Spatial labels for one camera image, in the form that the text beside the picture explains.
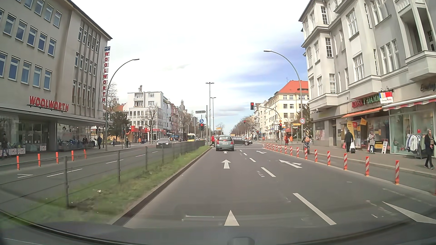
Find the orange awning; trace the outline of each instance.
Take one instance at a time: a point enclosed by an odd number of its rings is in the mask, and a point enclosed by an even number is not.
[[[381,109],[382,109],[381,107],[377,107],[374,109],[364,110],[364,111],[360,111],[360,112],[353,112],[353,113],[349,113],[349,114],[344,115],[342,118],[365,115],[365,114],[369,114],[369,113],[373,113],[373,112],[379,112]]]

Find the red roof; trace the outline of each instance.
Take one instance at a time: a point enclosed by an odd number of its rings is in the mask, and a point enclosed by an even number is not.
[[[308,94],[309,86],[307,81],[301,81],[301,93]],[[300,83],[298,81],[289,81],[278,93],[297,94],[300,93]]]

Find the grass median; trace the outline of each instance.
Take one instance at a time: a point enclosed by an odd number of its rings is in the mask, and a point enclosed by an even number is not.
[[[117,175],[111,175],[71,190],[69,200],[72,207],[69,209],[65,208],[65,197],[60,197],[19,217],[39,224],[56,221],[108,223],[208,148],[201,146],[174,160],[171,156],[165,164],[156,160],[148,164],[147,170],[135,167],[122,171],[121,183],[118,183]]]

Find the cyclist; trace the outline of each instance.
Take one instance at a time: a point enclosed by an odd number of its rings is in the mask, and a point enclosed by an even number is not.
[[[306,135],[303,137],[303,140],[301,141],[304,143],[304,146],[307,148],[307,154],[310,154],[310,139],[312,137],[309,135],[309,133],[306,133]]]

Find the awning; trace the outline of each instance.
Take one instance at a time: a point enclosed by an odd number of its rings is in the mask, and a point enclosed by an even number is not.
[[[392,110],[392,109],[400,109],[403,107],[411,107],[414,105],[425,105],[430,102],[436,102],[436,95],[430,95],[426,97],[421,97],[417,99],[404,100],[400,102],[391,103],[389,105],[382,106],[384,111]]]
[[[353,113],[349,113],[349,114],[342,116],[342,118],[365,115],[365,114],[369,114],[369,113],[373,113],[373,112],[379,112],[381,109],[382,109],[381,107],[377,107],[377,108],[368,109],[368,110],[364,110],[364,111],[353,112]]]

